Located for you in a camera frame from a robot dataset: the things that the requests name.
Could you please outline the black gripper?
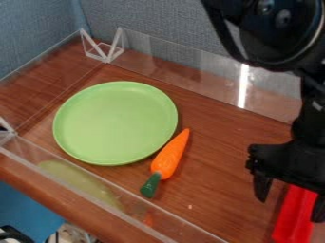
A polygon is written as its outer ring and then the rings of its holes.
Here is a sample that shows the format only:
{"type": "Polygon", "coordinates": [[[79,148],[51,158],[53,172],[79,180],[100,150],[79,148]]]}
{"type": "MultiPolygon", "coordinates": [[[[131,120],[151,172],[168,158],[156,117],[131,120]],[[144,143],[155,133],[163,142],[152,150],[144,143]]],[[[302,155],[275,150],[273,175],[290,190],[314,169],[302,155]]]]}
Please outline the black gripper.
{"type": "Polygon", "coordinates": [[[297,185],[315,194],[311,222],[325,222],[325,149],[293,140],[283,144],[251,144],[247,153],[255,198],[266,201],[273,179],[297,185]]]}

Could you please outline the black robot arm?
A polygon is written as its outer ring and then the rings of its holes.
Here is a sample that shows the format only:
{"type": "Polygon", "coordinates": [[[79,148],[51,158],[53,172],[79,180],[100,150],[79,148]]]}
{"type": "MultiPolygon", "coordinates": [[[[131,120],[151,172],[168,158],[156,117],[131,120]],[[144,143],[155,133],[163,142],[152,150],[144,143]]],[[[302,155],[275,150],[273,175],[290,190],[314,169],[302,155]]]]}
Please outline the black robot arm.
{"type": "Polygon", "coordinates": [[[200,0],[214,31],[241,63],[301,79],[291,140],[253,144],[246,168],[266,200],[278,179],[317,194],[311,221],[325,222],[325,0],[200,0]]]}

